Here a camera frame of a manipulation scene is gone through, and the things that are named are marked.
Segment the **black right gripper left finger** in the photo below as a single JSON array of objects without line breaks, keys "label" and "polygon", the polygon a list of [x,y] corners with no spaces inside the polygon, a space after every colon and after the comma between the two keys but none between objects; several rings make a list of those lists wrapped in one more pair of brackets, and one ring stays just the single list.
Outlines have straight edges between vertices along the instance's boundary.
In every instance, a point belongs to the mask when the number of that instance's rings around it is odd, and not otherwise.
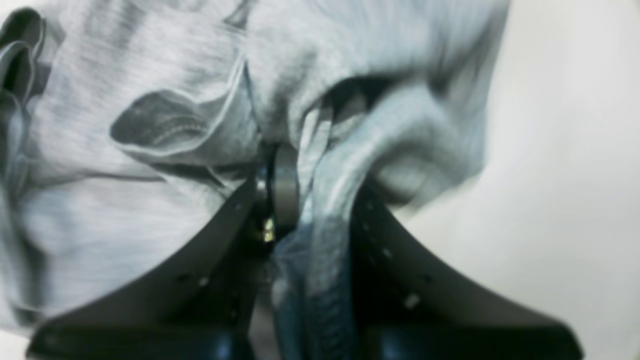
[{"label": "black right gripper left finger", "polygon": [[272,251],[296,225],[297,151],[269,145],[183,248],[130,284],[55,317],[28,360],[281,360]]}]

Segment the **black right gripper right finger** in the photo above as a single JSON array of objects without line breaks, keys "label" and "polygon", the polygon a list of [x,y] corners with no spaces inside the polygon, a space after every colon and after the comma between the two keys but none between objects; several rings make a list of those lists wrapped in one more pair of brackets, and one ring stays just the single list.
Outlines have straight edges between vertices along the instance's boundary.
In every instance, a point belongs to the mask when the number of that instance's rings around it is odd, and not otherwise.
[{"label": "black right gripper right finger", "polygon": [[350,221],[363,360],[582,360],[562,321],[474,282],[425,248],[367,181]]}]

